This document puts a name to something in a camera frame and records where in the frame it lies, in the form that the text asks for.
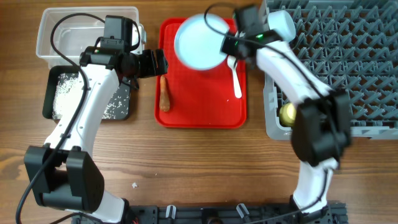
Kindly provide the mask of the white plastic spoon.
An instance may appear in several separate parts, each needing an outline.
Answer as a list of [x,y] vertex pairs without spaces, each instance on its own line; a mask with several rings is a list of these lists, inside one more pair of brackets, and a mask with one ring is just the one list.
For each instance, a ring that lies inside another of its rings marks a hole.
[[232,78],[233,78],[233,88],[234,88],[234,95],[236,98],[241,98],[242,97],[242,91],[241,91],[241,87],[239,84],[239,79],[238,79],[238,74],[236,71],[236,67],[238,65],[238,61],[236,60],[236,58],[232,55],[229,55],[227,58],[227,64],[228,67],[231,69],[231,73],[232,73]]

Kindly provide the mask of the light blue plate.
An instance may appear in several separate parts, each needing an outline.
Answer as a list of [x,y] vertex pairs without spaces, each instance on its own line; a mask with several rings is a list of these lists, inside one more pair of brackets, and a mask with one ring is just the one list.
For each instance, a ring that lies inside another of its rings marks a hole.
[[221,51],[227,31],[229,25],[214,14],[189,17],[175,35],[175,54],[180,62],[193,70],[215,68],[227,57]]

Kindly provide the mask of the orange carrot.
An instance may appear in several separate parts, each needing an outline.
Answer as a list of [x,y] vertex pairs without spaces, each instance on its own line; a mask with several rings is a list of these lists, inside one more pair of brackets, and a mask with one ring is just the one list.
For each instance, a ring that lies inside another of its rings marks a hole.
[[167,89],[167,79],[165,75],[160,77],[160,98],[159,98],[160,110],[167,112],[170,110],[170,99]]

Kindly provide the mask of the light blue bowl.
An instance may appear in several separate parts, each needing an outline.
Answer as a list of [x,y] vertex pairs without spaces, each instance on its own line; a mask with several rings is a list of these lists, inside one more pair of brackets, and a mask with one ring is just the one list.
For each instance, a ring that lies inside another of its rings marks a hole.
[[270,30],[276,31],[284,41],[291,42],[295,39],[295,24],[287,11],[271,12],[268,15],[268,25]]

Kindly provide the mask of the yellow plastic cup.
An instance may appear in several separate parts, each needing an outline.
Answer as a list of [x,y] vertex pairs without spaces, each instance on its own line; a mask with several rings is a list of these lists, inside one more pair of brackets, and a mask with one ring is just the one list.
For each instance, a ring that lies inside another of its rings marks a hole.
[[281,125],[292,127],[295,122],[296,109],[292,103],[287,103],[279,110],[279,120]]

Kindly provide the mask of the rice grains pile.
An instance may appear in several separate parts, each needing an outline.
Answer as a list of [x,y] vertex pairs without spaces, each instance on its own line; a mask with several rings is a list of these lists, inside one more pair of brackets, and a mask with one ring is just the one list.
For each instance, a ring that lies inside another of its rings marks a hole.
[[[62,73],[58,76],[55,97],[51,106],[50,119],[61,119],[69,106],[79,103],[81,91],[78,90],[82,82],[78,74]],[[130,88],[121,84],[112,95],[102,119],[124,120],[129,116]]]

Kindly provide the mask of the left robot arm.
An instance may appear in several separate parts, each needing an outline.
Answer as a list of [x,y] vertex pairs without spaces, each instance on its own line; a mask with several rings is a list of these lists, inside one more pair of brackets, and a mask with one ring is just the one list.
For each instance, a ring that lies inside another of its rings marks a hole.
[[25,192],[42,207],[67,210],[99,223],[138,223],[129,202],[104,188],[93,161],[93,145],[103,113],[124,78],[136,81],[167,73],[161,49],[136,53],[137,23],[122,16],[103,19],[104,34],[87,47],[73,68],[80,75],[78,104],[62,116],[42,146],[24,156],[29,176]]

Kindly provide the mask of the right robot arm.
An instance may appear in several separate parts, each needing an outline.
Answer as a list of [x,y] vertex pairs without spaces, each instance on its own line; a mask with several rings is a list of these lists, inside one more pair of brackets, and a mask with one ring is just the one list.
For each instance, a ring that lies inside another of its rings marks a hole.
[[291,143],[300,160],[297,187],[291,196],[298,223],[327,214],[331,178],[351,144],[350,102],[344,90],[319,80],[293,53],[288,40],[275,29],[264,28],[255,5],[234,7],[238,30],[224,31],[221,51],[251,60],[272,77],[296,109]]

